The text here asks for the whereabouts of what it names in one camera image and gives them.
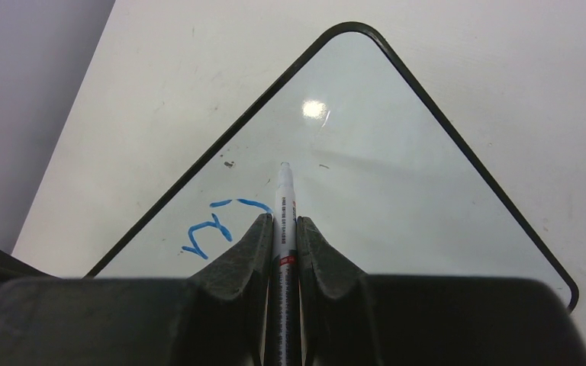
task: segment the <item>gray wall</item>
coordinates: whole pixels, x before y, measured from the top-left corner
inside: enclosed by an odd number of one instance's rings
[[[114,0],[0,0],[0,249],[11,252]]]

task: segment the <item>white marker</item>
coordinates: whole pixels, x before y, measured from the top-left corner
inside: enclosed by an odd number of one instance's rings
[[[295,245],[293,172],[283,162],[277,179],[273,210],[272,267],[266,320],[264,365],[300,365],[300,300]]]

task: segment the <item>whiteboard marker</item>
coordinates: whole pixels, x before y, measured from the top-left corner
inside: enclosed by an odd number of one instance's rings
[[[301,365],[298,260],[293,171],[283,162],[273,210],[272,266],[264,365]]]

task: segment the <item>blue scribble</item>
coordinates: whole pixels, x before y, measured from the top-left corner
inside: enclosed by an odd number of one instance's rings
[[[194,231],[199,230],[199,229],[203,229],[204,227],[209,227],[209,226],[216,227],[217,229],[219,229],[219,231],[221,231],[221,234],[223,234],[223,236],[226,238],[226,240],[229,242],[232,242],[232,234],[230,234],[230,231],[228,230],[228,228],[221,225],[221,223],[219,222],[219,218],[214,213],[212,214],[212,220],[214,220],[214,221],[206,221],[204,223],[199,223],[197,225],[191,226],[188,230],[188,237],[190,238],[190,242],[192,242],[192,245],[194,246],[194,248],[192,248],[190,246],[183,246],[181,249],[185,250],[186,252],[191,252],[191,253],[195,253],[197,255],[200,255],[201,258],[203,258],[203,259],[208,259],[208,256],[205,255],[205,253],[203,253],[201,248],[196,243],[196,239],[194,239]]]
[[[266,211],[267,213],[272,214],[271,208],[268,207],[268,206],[266,206],[265,204],[263,204],[261,202],[246,200],[246,199],[243,199],[243,198],[237,198],[237,201],[239,201],[242,204],[247,204],[248,206],[259,207],[262,210]]]
[[[225,205],[229,204],[230,202],[232,202],[232,200],[212,202],[210,204],[210,207],[221,207],[221,206],[225,206]]]

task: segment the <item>red band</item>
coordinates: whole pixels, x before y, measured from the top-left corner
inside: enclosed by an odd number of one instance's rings
[[[293,255],[289,255],[288,257],[279,260],[279,265],[286,265],[288,263],[295,263],[295,257]]]

